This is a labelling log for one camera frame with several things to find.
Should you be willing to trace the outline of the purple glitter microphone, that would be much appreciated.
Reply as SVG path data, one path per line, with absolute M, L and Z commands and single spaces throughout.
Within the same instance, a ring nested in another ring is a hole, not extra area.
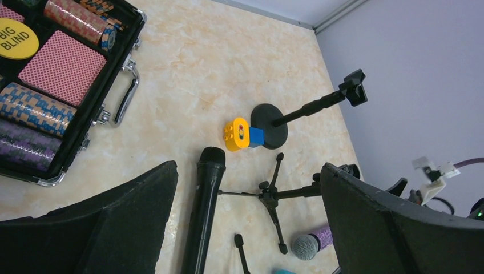
M 291 251 L 298 259 L 309 261 L 331 244 L 332 231 L 330 226 L 325 225 L 311 233 L 296 237 L 291 245 Z

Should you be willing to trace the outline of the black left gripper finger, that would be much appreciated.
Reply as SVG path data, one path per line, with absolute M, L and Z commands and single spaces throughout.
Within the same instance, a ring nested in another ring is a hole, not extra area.
M 1 222 L 2 273 L 154 273 L 176 163 L 40 217 Z

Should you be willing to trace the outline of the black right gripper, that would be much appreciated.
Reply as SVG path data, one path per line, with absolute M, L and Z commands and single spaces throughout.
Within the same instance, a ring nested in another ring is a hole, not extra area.
M 320 188 L 343 273 L 482 273 L 483 198 L 467 218 L 429 209 L 419 190 L 399 198 L 408 180 L 386 191 L 333 164 L 323 165 Z

